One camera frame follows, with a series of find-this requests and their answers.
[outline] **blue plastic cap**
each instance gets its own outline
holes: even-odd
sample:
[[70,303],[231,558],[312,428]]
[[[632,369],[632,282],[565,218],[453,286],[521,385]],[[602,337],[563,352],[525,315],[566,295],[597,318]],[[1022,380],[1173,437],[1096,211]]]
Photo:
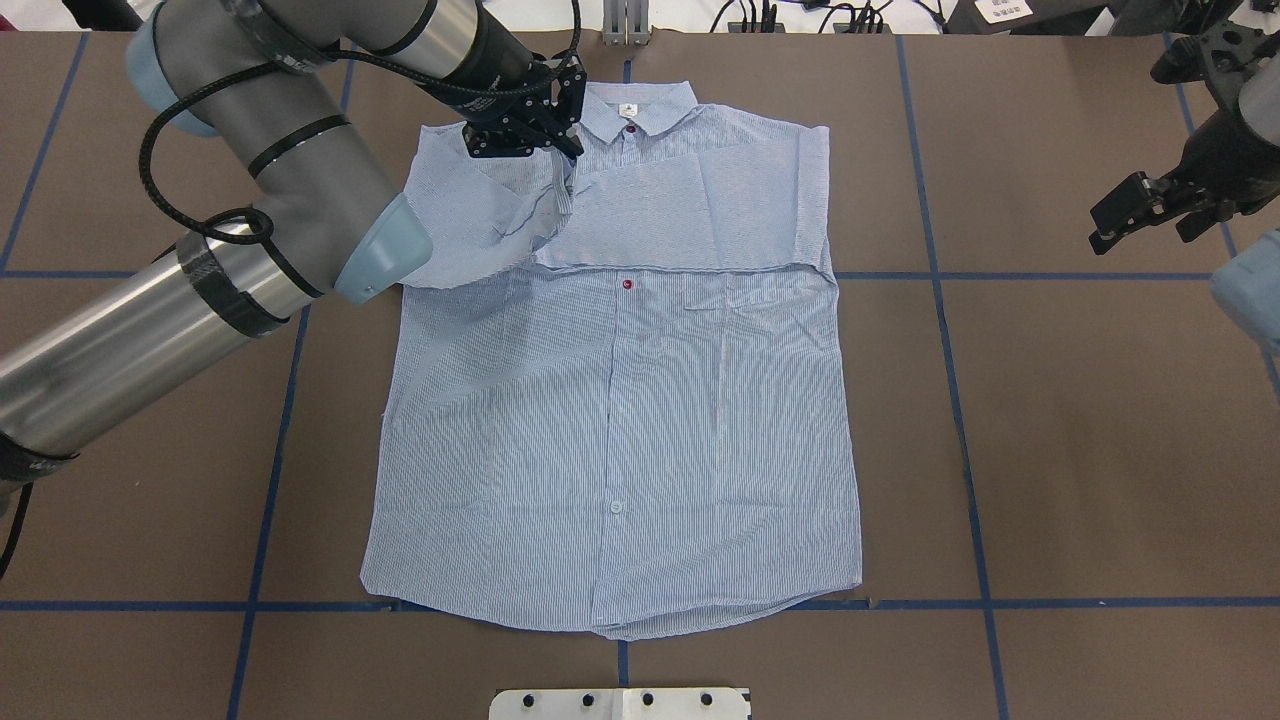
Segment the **blue plastic cap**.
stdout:
[[333,288],[353,305],[361,305],[430,259],[431,236],[401,192],[370,225]]
[[[129,82],[133,83],[133,88],[138,91],[142,101],[156,113],[178,101],[173,87],[169,86],[169,79],[164,77],[164,70],[160,69],[160,56],[156,55],[155,29],[156,15],[159,14],[160,8],[156,8],[147,22],[142,23],[142,27],[138,28],[138,32],[133,33],[133,40],[129,41],[129,47],[124,51],[124,64],[129,70]],[[201,122],[196,115],[192,115],[191,110],[183,110],[180,115],[173,119],[172,124],[178,129],[200,137],[218,137],[218,131]]]
[[1213,300],[1272,355],[1280,355],[1280,231],[1219,268],[1210,282]]

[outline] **shirt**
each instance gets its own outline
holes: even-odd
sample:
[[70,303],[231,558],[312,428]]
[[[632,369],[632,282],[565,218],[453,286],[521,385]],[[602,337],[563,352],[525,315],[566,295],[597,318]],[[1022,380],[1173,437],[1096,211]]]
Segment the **shirt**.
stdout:
[[[581,126],[553,237],[404,288],[365,587],[639,639],[858,584],[827,129],[687,83],[590,83]],[[456,135],[424,129],[407,190],[436,247],[527,234],[554,168],[434,172]]]

